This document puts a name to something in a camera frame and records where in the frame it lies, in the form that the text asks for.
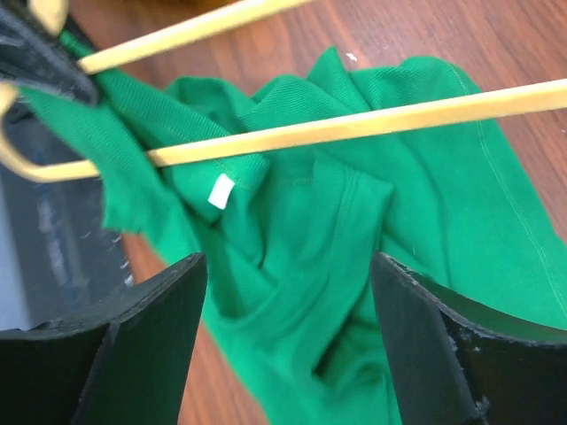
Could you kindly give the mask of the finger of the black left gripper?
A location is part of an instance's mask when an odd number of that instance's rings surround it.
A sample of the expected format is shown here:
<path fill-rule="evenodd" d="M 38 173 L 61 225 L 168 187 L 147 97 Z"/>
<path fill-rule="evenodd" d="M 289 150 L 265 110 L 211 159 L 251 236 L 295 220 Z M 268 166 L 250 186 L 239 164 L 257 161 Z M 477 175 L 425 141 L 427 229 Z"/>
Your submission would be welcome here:
<path fill-rule="evenodd" d="M 67 1 L 1 3 L 1 82 L 94 106 L 98 91 L 59 42 Z"/>

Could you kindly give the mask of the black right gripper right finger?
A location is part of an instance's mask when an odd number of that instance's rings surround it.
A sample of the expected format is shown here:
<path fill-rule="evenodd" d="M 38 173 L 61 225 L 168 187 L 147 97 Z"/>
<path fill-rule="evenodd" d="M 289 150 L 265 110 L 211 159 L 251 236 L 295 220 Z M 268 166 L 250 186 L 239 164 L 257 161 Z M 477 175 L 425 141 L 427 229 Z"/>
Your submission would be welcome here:
<path fill-rule="evenodd" d="M 564 424 L 566 333 L 375 252 L 377 320 L 405 424 Z"/>

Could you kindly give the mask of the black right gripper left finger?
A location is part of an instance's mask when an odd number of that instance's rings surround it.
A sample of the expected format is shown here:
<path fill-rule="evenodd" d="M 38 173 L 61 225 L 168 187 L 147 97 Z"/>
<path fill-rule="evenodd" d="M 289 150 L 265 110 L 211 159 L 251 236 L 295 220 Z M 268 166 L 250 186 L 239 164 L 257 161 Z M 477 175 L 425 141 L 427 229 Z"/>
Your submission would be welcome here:
<path fill-rule="evenodd" d="M 3 331 L 2 423 L 176 423 L 206 285 L 193 254 L 78 313 Z"/>

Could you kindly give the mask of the green tank top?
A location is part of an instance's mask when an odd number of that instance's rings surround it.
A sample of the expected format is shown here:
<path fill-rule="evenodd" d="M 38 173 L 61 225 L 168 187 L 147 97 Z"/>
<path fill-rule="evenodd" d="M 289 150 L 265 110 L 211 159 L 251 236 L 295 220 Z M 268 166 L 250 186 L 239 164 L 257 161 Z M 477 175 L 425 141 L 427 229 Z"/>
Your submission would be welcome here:
<path fill-rule="evenodd" d="M 105 225 L 167 262 L 207 257 L 204 321 L 273 424 L 397 424 L 369 283 L 374 251 L 516 317 L 566 325 L 566 246 L 492 120 L 155 169 L 148 150 L 475 94 L 438 58 L 305 77 L 253 95 L 214 78 L 155 89 L 96 76 L 90 108 L 24 89 L 91 160 Z"/>

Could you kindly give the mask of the yellow clothes hanger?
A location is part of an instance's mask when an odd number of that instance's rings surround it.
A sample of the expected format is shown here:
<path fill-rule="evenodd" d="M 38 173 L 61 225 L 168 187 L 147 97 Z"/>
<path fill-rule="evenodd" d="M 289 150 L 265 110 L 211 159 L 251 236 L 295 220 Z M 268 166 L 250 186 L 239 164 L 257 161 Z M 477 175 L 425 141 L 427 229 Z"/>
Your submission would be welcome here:
<path fill-rule="evenodd" d="M 299 6 L 297 1 L 239 1 L 82 58 L 87 73 L 125 65 Z M 465 97 L 357 113 L 287 127 L 214 138 L 148 151 L 157 167 L 274 151 L 474 120 L 562 109 L 566 81 L 545 81 Z"/>

